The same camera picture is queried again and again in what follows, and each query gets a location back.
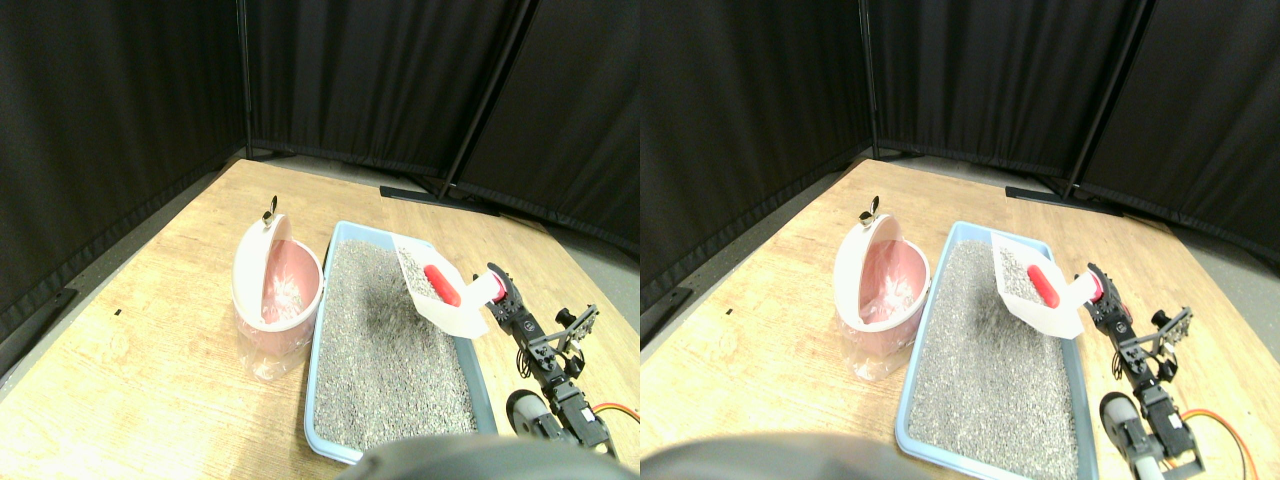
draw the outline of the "gray floor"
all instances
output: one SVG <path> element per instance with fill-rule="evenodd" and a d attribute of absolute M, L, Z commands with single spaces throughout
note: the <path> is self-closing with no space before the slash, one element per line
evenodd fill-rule
<path fill-rule="evenodd" d="M 232 155 L 228 160 L 239 157 L 243 157 L 243 150 L 236 152 L 236 155 Z M 422 188 L 406 178 L 334 160 L 300 155 L 287 159 L 270 160 L 268 164 L 374 187 L 390 186 L 417 192 L 422 191 Z M 133 259 L 133 255 L 146 246 L 147 242 L 150 242 L 151 238 L 169 223 L 169 220 L 173 220 L 173 218 L 177 216 L 178 212 L 187 206 L 187 204 L 204 192 L 205 188 L 212 183 L 215 175 L 215 173 L 210 173 L 179 193 L 173 201 L 163 206 L 156 214 L 143 220 L 141 225 L 134 228 L 124 236 L 120 242 L 102 253 L 102 256 L 84 269 L 83 273 L 72 279 L 68 288 L 78 289 L 81 292 L 79 297 L 77 297 L 59 316 L 58 323 L 50 330 L 49 335 L 46 335 L 32 349 L 32 352 L 27 355 L 26 358 L 18 362 L 12 371 L 6 372 L 4 378 L 0 378 L 0 399 L 4 399 L 9 390 L 13 389 L 13 385 L 15 385 L 18 380 L 20 380 L 22 376 L 31 370 L 35 360 L 49 349 L 49 346 L 52 344 L 58 335 L 67 330 L 67 326 L 69 326 L 70 323 L 79 316 L 79 314 L 86 306 L 88 306 L 90 301 L 97 296 L 102 287 L 115 278 L 124 265 Z M 640 297 L 637 294 L 640 291 L 640 269 L 635 260 L 622 253 L 622 251 L 614 246 L 598 238 L 556 225 L 547 225 L 547 229 L 550 232 L 552 237 L 561 242 L 564 250 L 575 261 L 577 261 L 591 280 L 600 287 L 604 296 L 608 297 L 613 306 L 622 312 L 622 316 L 626 317 L 627 323 L 634 329 L 637 328 L 636 325 L 640 321 Z M 570 310 L 573 310 L 580 308 L 581 306 L 568 307 L 571 307 Z"/>
<path fill-rule="evenodd" d="M 883 154 L 891 155 L 895 151 L 887 150 Z M 869 156 L 870 151 L 864 151 L 859 156 L 859 161 Z M 896 160 L 893 164 L 996 187 L 1012 186 L 1048 192 L 1048 188 L 1033 179 L 965 161 L 922 156 L 909 160 Z M 672 332 L 687 320 L 689 315 L 719 287 L 728 274 L 736 270 L 765 239 L 782 229 L 782 225 L 790 221 L 809 202 L 835 184 L 840 177 L 841 173 L 838 172 L 823 177 L 764 220 L 748 229 L 746 233 L 731 242 L 687 279 L 681 282 L 680 287 L 694 291 L 690 296 L 691 300 L 641 349 L 640 361 L 649 360 L 653 352 L 662 346 L 662 342 L 669 338 Z M 1192 256 L 1208 271 L 1219 288 L 1226 293 L 1226 297 L 1240 311 L 1240 315 L 1244 316 L 1249 326 L 1253 328 L 1253 332 L 1262 339 L 1267 349 L 1271 351 L 1271 356 L 1280 360 L 1280 276 L 1240 247 L 1187 228 L 1172 227 L 1172 230 L 1183 241 L 1183 244 L 1187 246 Z"/>

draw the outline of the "white plastic scoop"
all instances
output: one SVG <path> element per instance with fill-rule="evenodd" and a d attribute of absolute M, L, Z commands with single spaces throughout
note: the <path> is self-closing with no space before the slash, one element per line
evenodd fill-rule
<path fill-rule="evenodd" d="M 506 294 L 497 274 L 486 271 L 468 285 L 458 269 L 435 248 L 398 234 L 392 234 L 392 242 L 419 315 L 453 337 L 476 339 L 489 332 L 489 325 L 480 316 L 480 307 Z M 440 276 L 434 282 L 429 280 L 425 268 L 434 268 Z M 431 285 L 440 300 L 431 298 L 426 293 L 426 285 Z"/>
<path fill-rule="evenodd" d="M 1085 271 L 1068 284 L 1062 270 L 1036 248 L 995 233 L 991 234 L 991 247 L 996 259 L 996 289 L 1014 316 L 1050 337 L 1070 339 L 1084 333 L 1084 325 L 1075 310 L 1101 293 L 1102 285 L 1093 273 Z M 1006 265 L 1009 259 L 1005 259 L 1001 251 L 1007 251 L 1020 265 Z M 1039 278 L 1028 273 L 1032 268 L 1039 270 L 1034 274 Z M 1032 294 L 1039 294 L 1044 305 L 1011 292 L 1006 275 L 1016 274 L 1030 276 L 1037 289 Z"/>

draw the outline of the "orange wire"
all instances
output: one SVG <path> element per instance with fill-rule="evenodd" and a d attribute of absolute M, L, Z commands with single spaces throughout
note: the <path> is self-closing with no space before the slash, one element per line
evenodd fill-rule
<path fill-rule="evenodd" d="M 1240 444 L 1240 448 L 1244 449 L 1244 457 L 1249 460 L 1249 470 L 1253 470 L 1253 477 L 1260 479 L 1261 476 L 1258 475 L 1258 467 L 1253 465 L 1253 453 L 1249 453 L 1249 445 L 1244 444 L 1244 439 L 1240 438 L 1240 434 L 1235 431 L 1235 428 L 1231 426 L 1231 424 L 1229 424 L 1226 419 L 1222 419 L 1220 415 L 1213 413 L 1204 408 L 1193 408 L 1183 413 L 1183 421 L 1187 421 L 1190 417 L 1197 417 L 1201 415 L 1213 417 L 1213 420 L 1222 422 L 1222 426 L 1226 426 L 1226 430 L 1231 433 L 1231 436 L 1235 436 L 1235 442 L 1238 442 Z"/>
<path fill-rule="evenodd" d="M 596 413 L 603 412 L 605 410 L 617 410 L 631 416 L 632 419 L 635 419 L 635 421 L 640 421 L 640 413 L 636 413 L 635 410 L 627 408 L 627 406 L 622 403 L 600 403 L 595 407 L 591 407 L 591 411 Z"/>

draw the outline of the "pink trash can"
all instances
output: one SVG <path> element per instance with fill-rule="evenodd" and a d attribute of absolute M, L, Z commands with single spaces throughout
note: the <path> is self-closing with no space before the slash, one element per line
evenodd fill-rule
<path fill-rule="evenodd" d="M 294 241 L 289 219 L 273 215 L 244 232 L 236 251 L 232 303 L 241 360 L 264 380 L 301 364 L 291 355 L 311 342 L 324 292 L 320 260 Z"/>
<path fill-rule="evenodd" d="M 845 237 L 833 275 L 836 328 L 845 366 L 878 380 L 910 360 L 929 285 L 929 262 L 902 238 L 892 215 L 878 215 Z"/>

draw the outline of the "blue litter tray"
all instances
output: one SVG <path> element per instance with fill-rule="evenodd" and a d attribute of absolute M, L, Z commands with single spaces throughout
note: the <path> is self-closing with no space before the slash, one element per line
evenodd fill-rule
<path fill-rule="evenodd" d="M 325 253 L 324 276 L 326 279 L 329 278 L 329 266 L 333 264 L 329 261 L 330 256 L 338 253 L 338 242 L 348 239 L 365 241 L 388 251 L 394 251 L 396 248 L 389 232 L 351 221 L 338 221 L 338 227 L 333 229 L 333 238 L 329 241 L 329 251 Z M 426 242 L 422 242 L 422 244 L 431 247 Z M 316 367 L 320 362 L 320 332 L 324 330 L 324 307 L 325 300 L 321 298 L 320 310 L 316 314 L 315 340 L 311 342 L 311 365 L 307 366 L 307 404 L 302 420 L 303 430 L 306 431 L 307 444 L 311 445 L 312 451 L 339 462 L 355 465 L 364 456 L 364 452 L 326 440 L 316 434 L 315 429 Z M 467 390 L 471 392 L 471 408 L 476 416 L 476 428 L 481 434 L 497 434 L 498 425 L 493 420 L 489 390 L 485 389 L 484 376 L 480 375 L 480 361 L 476 358 L 475 347 L 471 346 L 470 339 L 460 337 L 453 338 L 453 347 L 458 351 L 458 362 L 462 365 L 462 374 L 467 379 Z"/>
<path fill-rule="evenodd" d="M 911 364 L 906 369 L 906 383 L 902 385 L 902 399 L 897 407 L 897 422 L 893 428 L 893 436 L 897 438 L 899 448 L 913 457 L 929 461 L 963 474 L 983 479 L 1023 479 L 1021 475 L 1007 470 L 919 442 L 913 439 L 906 433 L 908 412 L 911 411 L 911 394 L 915 390 L 915 365 L 920 358 L 920 349 L 924 347 L 924 333 L 928 330 L 929 314 L 933 311 L 933 296 L 938 293 L 942 287 L 942 282 L 946 280 L 947 256 L 951 253 L 951 248 L 963 241 L 975 239 L 991 243 L 992 232 L 1005 236 L 1015 242 L 1030 246 L 1041 253 L 1044 253 L 1044 256 L 1050 260 L 1053 259 L 1053 252 L 1048 250 L 1048 244 L 1041 241 L 974 225 L 968 221 L 956 221 L 955 225 L 951 227 L 951 234 L 947 237 L 947 244 L 942 248 L 942 259 L 938 259 L 938 271 L 933 275 L 933 285 L 929 287 L 929 301 L 924 307 L 924 315 L 920 317 L 920 329 L 915 334 L 915 347 L 911 349 Z M 1093 451 L 1093 428 L 1089 425 L 1089 401 L 1084 394 L 1084 371 L 1080 367 L 1080 351 L 1075 344 L 1075 339 L 1064 339 L 1061 342 L 1062 364 L 1066 366 L 1066 381 L 1071 390 L 1071 408 L 1075 411 L 1075 439 L 1078 442 L 1076 454 L 1079 456 L 1079 471 L 1076 472 L 1076 477 L 1097 479 L 1098 461 L 1094 457 Z"/>

